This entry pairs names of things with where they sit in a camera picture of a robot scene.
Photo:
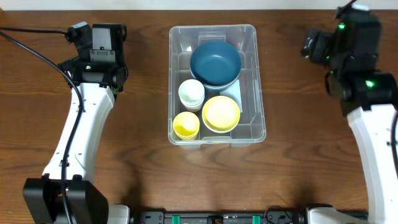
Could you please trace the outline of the cream white cup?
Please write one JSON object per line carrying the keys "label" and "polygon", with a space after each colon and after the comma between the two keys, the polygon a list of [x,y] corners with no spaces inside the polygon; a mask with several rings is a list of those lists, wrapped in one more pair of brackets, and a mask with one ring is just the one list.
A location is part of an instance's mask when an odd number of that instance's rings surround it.
{"label": "cream white cup", "polygon": [[205,88],[201,82],[196,79],[185,80],[178,89],[180,99],[188,102],[198,101],[205,96]]}

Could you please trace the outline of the light blue cup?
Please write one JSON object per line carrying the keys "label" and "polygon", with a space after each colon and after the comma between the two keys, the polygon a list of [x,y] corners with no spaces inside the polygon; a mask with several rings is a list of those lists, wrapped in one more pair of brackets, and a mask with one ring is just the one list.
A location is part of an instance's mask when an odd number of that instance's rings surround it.
{"label": "light blue cup", "polygon": [[194,101],[194,102],[188,102],[188,101],[185,101],[185,100],[183,100],[183,99],[180,99],[180,101],[182,102],[182,104],[183,104],[184,106],[187,106],[187,107],[197,107],[197,106],[201,106],[201,105],[203,104],[204,99],[202,98],[202,99],[200,99],[200,100],[198,100],[198,101]]}

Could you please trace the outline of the pink cup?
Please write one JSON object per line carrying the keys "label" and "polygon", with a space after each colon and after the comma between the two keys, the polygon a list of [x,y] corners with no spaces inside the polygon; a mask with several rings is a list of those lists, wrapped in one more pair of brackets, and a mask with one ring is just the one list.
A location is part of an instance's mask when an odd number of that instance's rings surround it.
{"label": "pink cup", "polygon": [[190,112],[192,112],[192,113],[195,113],[195,112],[201,110],[202,104],[199,104],[199,105],[184,105],[184,107],[185,107],[188,111],[190,111]]}

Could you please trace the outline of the yellow cup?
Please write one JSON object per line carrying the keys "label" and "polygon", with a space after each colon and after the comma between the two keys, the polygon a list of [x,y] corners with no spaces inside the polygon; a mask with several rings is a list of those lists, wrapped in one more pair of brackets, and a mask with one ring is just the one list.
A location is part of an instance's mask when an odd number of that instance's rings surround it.
{"label": "yellow cup", "polygon": [[185,111],[176,115],[175,119],[173,120],[173,130],[175,132],[199,132],[200,130],[200,120],[198,119],[197,115]]}
{"label": "yellow cup", "polygon": [[195,140],[198,132],[195,133],[191,133],[191,132],[176,132],[176,135],[183,141],[191,141],[191,140]]}

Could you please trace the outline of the yellow small bowl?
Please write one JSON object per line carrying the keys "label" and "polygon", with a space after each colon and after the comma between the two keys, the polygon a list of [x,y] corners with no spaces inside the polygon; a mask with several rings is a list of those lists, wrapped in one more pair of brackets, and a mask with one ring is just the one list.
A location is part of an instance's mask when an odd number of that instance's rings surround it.
{"label": "yellow small bowl", "polygon": [[241,112],[233,99],[214,96],[204,104],[201,116],[204,123],[226,128],[239,123]]}

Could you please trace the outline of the white small bowl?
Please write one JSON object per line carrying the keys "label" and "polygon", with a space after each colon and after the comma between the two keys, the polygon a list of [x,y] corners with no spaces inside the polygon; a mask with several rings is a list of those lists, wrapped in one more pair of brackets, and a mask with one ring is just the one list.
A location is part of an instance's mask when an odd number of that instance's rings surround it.
{"label": "white small bowl", "polygon": [[236,124],[236,125],[234,125],[234,126],[228,126],[228,127],[226,127],[226,128],[223,128],[223,127],[216,127],[216,126],[213,126],[212,124],[208,124],[208,123],[204,123],[204,125],[205,125],[210,131],[212,131],[212,132],[214,132],[214,133],[218,133],[218,134],[228,133],[228,132],[232,131],[232,130],[237,126],[237,124]]}

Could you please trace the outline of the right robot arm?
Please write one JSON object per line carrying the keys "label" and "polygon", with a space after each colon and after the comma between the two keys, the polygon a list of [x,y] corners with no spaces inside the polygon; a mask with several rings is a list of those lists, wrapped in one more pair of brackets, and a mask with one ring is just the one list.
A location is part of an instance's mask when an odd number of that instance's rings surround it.
{"label": "right robot arm", "polygon": [[325,86],[340,101],[358,145],[368,191],[367,223],[397,223],[397,83],[376,69],[379,29],[310,29],[301,55],[328,68]]}

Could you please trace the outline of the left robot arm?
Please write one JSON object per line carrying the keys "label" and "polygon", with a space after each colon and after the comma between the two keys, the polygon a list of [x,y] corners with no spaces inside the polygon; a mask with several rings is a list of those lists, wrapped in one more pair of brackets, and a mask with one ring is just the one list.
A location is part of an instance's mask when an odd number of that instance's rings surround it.
{"label": "left robot arm", "polygon": [[57,65],[72,89],[58,146],[23,197],[35,223],[129,223],[130,209],[111,204],[95,187],[95,160],[105,121],[128,78],[124,24],[75,24],[66,39],[77,57]]}

